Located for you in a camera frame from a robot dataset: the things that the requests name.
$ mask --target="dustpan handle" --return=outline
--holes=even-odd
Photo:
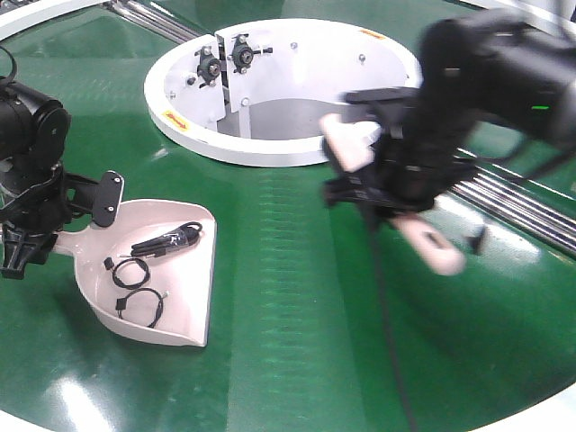
[[[61,231],[52,250],[57,254],[72,257],[79,248],[81,237],[82,232]]]

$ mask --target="white circular bin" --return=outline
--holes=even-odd
[[[213,75],[199,69],[208,64]],[[342,94],[419,83],[415,57],[380,33],[285,19],[235,25],[170,50],[144,92],[154,123],[176,143],[233,164],[294,167],[326,160],[318,121],[355,109]]]

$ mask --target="black wire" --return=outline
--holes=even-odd
[[[164,299],[162,298],[162,296],[158,291],[153,290],[152,288],[138,288],[136,290],[129,292],[129,294],[126,297],[121,297],[120,299],[117,299],[116,310],[118,311],[118,318],[124,320],[124,317],[122,316],[122,311],[126,310],[126,303],[128,302],[128,299],[135,293],[142,293],[142,292],[153,293],[158,297],[158,306],[156,307],[156,314],[154,315],[154,320],[146,326],[153,329],[160,320],[160,317],[162,317],[162,312],[164,312]]]
[[[378,287],[378,297],[382,310],[382,331],[384,333],[384,341],[386,343],[386,347],[388,348],[388,355],[390,358],[394,382],[400,397],[400,405],[402,406],[404,416],[408,422],[409,431],[417,432],[419,430],[418,422],[414,416],[414,411],[412,409],[406,383],[402,377],[401,361],[398,355],[396,337],[394,336],[394,329],[392,325],[392,315],[388,306],[387,283],[386,278],[384,277],[384,271],[382,269],[383,253],[380,248],[378,238],[376,237],[378,220],[372,206],[367,204],[359,204],[358,207],[364,217],[366,228],[368,230],[369,245],[373,258],[374,279]]]
[[[120,270],[120,267],[125,266],[128,263],[136,263],[144,271],[144,275],[142,276],[142,280],[140,282],[125,283],[118,276],[118,270]],[[127,258],[127,259],[121,261],[120,263],[118,263],[117,265],[114,266],[114,268],[112,270],[112,280],[114,281],[114,283],[117,286],[120,286],[121,288],[125,288],[127,290],[137,290],[143,284],[145,284],[147,281],[150,280],[150,269],[148,267],[148,264],[146,264],[146,261],[144,261],[143,259],[136,258],[136,257]]]

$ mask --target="robotic arm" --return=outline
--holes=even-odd
[[[57,231],[90,213],[107,227],[115,219],[123,179],[109,171],[100,182],[73,175],[60,160],[70,116],[56,99],[0,77],[0,209],[4,277],[22,279],[28,263],[44,264]]]
[[[351,155],[324,128],[324,149],[339,177],[325,183],[328,204],[369,206],[378,221],[421,212],[439,194],[474,177],[474,161],[455,156],[478,122],[489,119],[560,150],[525,178],[576,153],[576,44],[491,9],[434,24],[424,35],[419,89],[347,94],[382,126],[371,160]]]

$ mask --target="metal rail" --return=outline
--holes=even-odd
[[[576,257],[576,220],[521,193],[517,186],[485,171],[451,192],[529,234]]]
[[[133,0],[112,0],[104,5],[131,23],[136,23],[176,43],[184,43],[202,36],[201,33],[182,25],[167,13]]]

